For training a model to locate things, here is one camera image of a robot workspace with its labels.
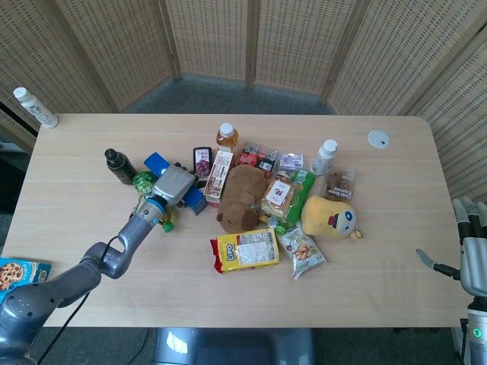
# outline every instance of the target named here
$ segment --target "black bottle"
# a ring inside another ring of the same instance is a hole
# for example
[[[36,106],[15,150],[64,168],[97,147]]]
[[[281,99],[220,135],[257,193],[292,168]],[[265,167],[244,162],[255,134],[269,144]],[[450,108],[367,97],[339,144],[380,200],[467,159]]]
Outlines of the black bottle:
[[[107,158],[107,167],[119,178],[122,184],[132,185],[132,179],[136,172],[127,156],[109,148],[105,151],[105,157]]]

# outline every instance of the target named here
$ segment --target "yellow biscuit package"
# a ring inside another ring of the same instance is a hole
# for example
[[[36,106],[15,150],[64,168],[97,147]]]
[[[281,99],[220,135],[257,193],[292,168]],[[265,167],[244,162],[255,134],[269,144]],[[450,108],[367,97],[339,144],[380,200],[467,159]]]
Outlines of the yellow biscuit package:
[[[279,262],[279,249],[273,229],[225,234],[210,242],[215,255],[214,267],[221,274]]]

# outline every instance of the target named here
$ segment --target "plush toy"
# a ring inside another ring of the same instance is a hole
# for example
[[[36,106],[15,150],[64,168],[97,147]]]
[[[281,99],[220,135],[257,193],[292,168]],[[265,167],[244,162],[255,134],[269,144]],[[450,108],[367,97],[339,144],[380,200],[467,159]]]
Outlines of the plush toy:
[[[317,195],[311,196],[303,207],[301,220],[303,231],[311,236],[361,238],[361,232],[355,229],[355,212],[344,202],[331,202]]]
[[[252,230],[258,223],[257,210],[251,205],[260,202],[267,189],[261,169],[250,165],[234,167],[228,174],[216,220],[228,233]]]

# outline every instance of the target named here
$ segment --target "floor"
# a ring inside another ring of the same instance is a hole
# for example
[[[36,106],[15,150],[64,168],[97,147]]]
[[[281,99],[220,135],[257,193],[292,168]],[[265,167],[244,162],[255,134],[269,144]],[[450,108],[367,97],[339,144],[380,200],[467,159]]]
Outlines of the floor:
[[[333,114],[332,110],[318,102],[316,96],[267,87],[256,87],[247,92],[238,82],[194,75],[162,84],[127,108],[126,112]],[[11,163],[20,168],[26,167],[26,157],[19,156],[10,157]],[[0,245],[5,240],[10,219],[11,215],[0,214]],[[56,332],[57,328],[42,330],[33,345],[33,358],[42,354]],[[314,334],[317,364],[457,363],[448,328],[403,331],[391,328],[329,328],[316,329]],[[138,350],[144,336],[144,328],[68,328],[43,363],[124,364]],[[146,347],[133,364],[149,364],[153,348],[154,331],[151,330]]]

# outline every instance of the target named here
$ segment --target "wooden table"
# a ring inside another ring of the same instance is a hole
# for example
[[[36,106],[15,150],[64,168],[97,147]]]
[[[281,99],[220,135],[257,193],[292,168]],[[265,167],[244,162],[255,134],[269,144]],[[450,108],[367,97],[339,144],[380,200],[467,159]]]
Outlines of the wooden table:
[[[40,130],[3,255],[51,262],[51,278],[77,264],[89,246],[119,231],[137,202],[134,188],[105,166],[106,148],[124,152],[140,170],[154,151],[191,166],[193,148],[214,147],[222,122],[234,124],[240,143],[303,153],[308,163],[325,139],[336,139],[336,164],[358,171],[352,204],[364,238],[317,237],[329,263],[298,280],[283,251],[276,266],[221,275],[209,243],[223,233],[216,210],[196,217],[185,209],[175,231],[149,234],[124,276],[103,277],[71,325],[458,325],[469,297],[415,254],[420,247],[439,262],[460,264],[434,140],[415,117],[59,115],[57,128]],[[389,133],[388,149],[368,144],[372,129]],[[74,308],[57,309],[47,325],[61,325]]]

